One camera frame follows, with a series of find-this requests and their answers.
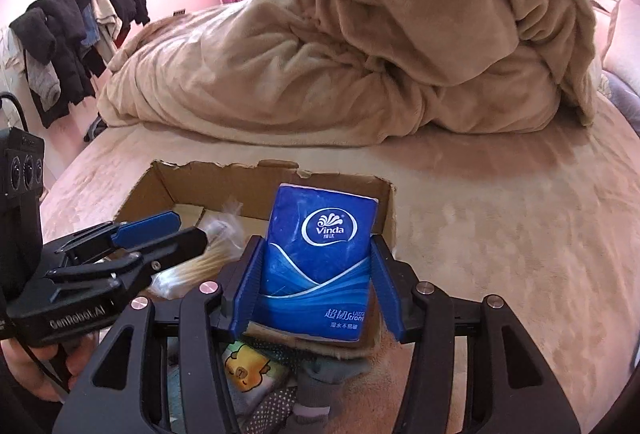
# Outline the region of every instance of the human hand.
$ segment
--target human hand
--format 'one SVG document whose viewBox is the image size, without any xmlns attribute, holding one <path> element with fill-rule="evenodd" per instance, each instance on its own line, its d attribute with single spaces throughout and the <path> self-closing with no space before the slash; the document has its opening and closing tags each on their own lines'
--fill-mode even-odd
<svg viewBox="0 0 640 434">
<path fill-rule="evenodd" d="M 57 392 L 49 379 L 41 372 L 38 366 L 30 359 L 15 338 L 0 342 L 6 364 L 14 376 L 15 381 L 23 386 L 34 396 L 45 401 L 60 401 Z M 73 353 L 68 353 L 66 368 L 71 373 L 69 389 L 74 388 L 78 376 L 89 362 L 91 355 L 98 345 L 98 334 L 92 333 L 82 337 L 80 345 Z M 33 354 L 39 360 L 50 360 L 58 353 L 59 346 L 32 349 Z"/>
</svg>

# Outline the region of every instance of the cartoon pouch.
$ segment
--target cartoon pouch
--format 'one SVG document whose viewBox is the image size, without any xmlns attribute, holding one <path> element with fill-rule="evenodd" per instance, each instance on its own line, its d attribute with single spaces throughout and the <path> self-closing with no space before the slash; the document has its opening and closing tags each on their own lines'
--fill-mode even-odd
<svg viewBox="0 0 640 434">
<path fill-rule="evenodd" d="M 255 409 L 262 398 L 284 383 L 289 374 L 287 367 L 240 341 L 230 344 L 222 359 L 229 385 L 235 388 L 229 390 L 232 397 L 238 396 L 234 390 L 241 393 L 238 398 L 242 400 L 244 411 Z"/>
</svg>

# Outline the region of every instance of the metal screw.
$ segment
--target metal screw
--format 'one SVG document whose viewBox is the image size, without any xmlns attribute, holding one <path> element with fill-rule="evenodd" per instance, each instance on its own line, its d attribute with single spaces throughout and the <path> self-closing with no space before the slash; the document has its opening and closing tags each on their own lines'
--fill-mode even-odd
<svg viewBox="0 0 640 434">
<path fill-rule="evenodd" d="M 149 300 L 146 297 L 136 297 L 131 301 L 133 309 L 144 309 L 148 306 Z"/>
<path fill-rule="evenodd" d="M 218 283 L 213 282 L 212 280 L 207 280 L 200 284 L 200 293 L 204 293 L 205 295 L 209 295 L 210 293 L 215 293 L 218 291 Z"/>
<path fill-rule="evenodd" d="M 493 309 L 500 309 L 504 306 L 504 300 L 502 300 L 502 297 L 497 295 L 489 295 L 486 298 L 486 303 Z"/>
<path fill-rule="evenodd" d="M 434 291 L 436 291 L 436 287 L 431 284 L 431 282 L 419 282 L 415 285 L 415 289 L 418 293 L 422 295 L 431 295 Z"/>
</svg>

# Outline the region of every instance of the comforter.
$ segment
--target comforter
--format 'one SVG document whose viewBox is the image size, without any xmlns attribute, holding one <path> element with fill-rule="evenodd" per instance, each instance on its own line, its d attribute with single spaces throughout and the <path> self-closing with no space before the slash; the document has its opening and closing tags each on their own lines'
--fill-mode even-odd
<svg viewBox="0 0 640 434">
<path fill-rule="evenodd" d="M 561 99 L 588 125 L 594 26 L 588 0 L 246 0 L 143 29 L 98 109 L 276 145 L 533 131 Z"/>
</svg>

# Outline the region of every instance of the bedsheet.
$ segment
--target bedsheet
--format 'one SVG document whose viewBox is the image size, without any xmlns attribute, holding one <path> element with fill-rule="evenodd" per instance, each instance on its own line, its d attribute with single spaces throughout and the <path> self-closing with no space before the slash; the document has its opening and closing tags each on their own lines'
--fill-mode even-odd
<svg viewBox="0 0 640 434">
<path fill-rule="evenodd" d="M 427 126 L 351 149 L 225 143 L 158 124 L 110 128 L 43 202 L 44 236 L 113 217 L 154 159 L 284 159 L 381 176 L 397 188 L 397 257 L 452 296 L 504 296 L 588 432 L 628 380 L 640 330 L 640 141 L 604 97 L 597 106 L 590 128 L 561 110 L 536 133 Z M 349 384 L 331 432 L 391 432 L 411 353 L 386 335 L 372 372 Z M 458 344 L 450 432 L 462 418 L 464 367 Z"/>
</svg>

